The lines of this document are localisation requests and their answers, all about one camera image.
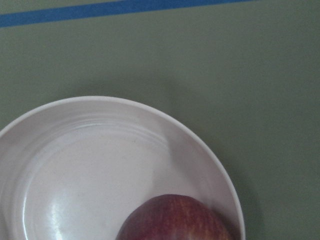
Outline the blue tape line crosswise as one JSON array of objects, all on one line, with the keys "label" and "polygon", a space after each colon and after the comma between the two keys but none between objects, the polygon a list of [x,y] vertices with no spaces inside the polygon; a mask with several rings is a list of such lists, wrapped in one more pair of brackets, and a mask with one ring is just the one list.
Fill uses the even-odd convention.
[{"label": "blue tape line crosswise", "polygon": [[0,15],[0,27],[238,3],[237,0],[120,0]]}]

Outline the pink plate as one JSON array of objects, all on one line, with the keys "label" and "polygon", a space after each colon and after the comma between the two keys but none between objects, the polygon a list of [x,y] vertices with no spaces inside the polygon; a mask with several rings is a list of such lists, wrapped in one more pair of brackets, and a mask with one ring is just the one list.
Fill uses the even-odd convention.
[{"label": "pink plate", "polygon": [[216,211],[246,238],[226,170],[190,129],[147,105],[115,97],[55,101],[0,132],[3,240],[113,240],[148,199],[178,194]]}]

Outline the red apple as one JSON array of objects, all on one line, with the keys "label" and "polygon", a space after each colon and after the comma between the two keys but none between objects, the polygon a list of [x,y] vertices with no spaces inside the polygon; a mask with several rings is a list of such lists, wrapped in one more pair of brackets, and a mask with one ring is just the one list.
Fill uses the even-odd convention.
[{"label": "red apple", "polygon": [[122,224],[117,240],[231,240],[223,221],[200,201],[185,195],[153,197]]}]

